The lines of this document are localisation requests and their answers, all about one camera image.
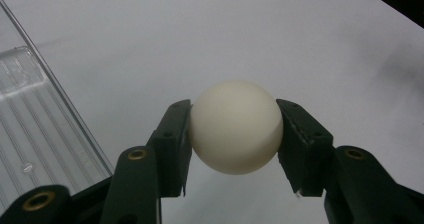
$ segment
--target white ball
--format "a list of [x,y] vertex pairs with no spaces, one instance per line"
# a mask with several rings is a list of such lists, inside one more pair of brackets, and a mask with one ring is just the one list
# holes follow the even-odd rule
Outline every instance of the white ball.
[[283,137],[276,100],[260,86],[227,81],[206,90],[190,112],[194,151],[209,167],[246,174],[268,163]]

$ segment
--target gray tabletop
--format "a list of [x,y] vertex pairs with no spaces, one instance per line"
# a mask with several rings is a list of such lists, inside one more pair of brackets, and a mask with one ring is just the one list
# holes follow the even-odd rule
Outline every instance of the gray tabletop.
[[[5,0],[112,163],[173,102],[245,79],[424,192],[424,29],[380,0]],[[243,176],[193,155],[163,223],[327,223],[277,158]]]

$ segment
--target ping pong ball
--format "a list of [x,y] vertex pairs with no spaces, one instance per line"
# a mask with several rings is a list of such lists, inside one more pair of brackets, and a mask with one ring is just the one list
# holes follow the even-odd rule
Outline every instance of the ping pong ball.
[[189,138],[199,158],[226,174],[246,174],[276,154],[283,119],[275,99],[247,81],[207,89],[190,111]]

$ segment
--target screw hole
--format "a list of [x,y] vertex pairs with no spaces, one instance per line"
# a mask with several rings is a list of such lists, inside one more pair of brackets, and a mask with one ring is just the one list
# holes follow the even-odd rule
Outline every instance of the screw hole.
[[28,198],[24,205],[22,206],[22,209],[24,211],[37,211],[45,206],[47,206],[49,203],[51,203],[54,200],[55,193],[52,191],[45,191],[35,194],[34,196]]
[[356,159],[356,160],[363,160],[363,159],[365,159],[365,156],[364,156],[364,154],[362,152],[357,151],[357,150],[354,150],[354,149],[346,150],[345,154],[348,157],[353,158],[353,159]]
[[134,150],[128,154],[128,159],[130,160],[139,160],[147,156],[147,151],[145,150]]
[[394,224],[412,224],[408,218],[400,215],[393,215],[392,221]]
[[117,224],[136,224],[136,223],[137,223],[137,216],[134,214],[128,214],[121,217],[121,219],[119,219]]

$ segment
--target transparent container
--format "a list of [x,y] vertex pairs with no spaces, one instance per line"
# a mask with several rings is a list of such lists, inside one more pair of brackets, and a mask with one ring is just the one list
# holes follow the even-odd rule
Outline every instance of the transparent container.
[[61,184],[74,194],[112,168],[3,0],[0,7],[1,215],[35,187]]

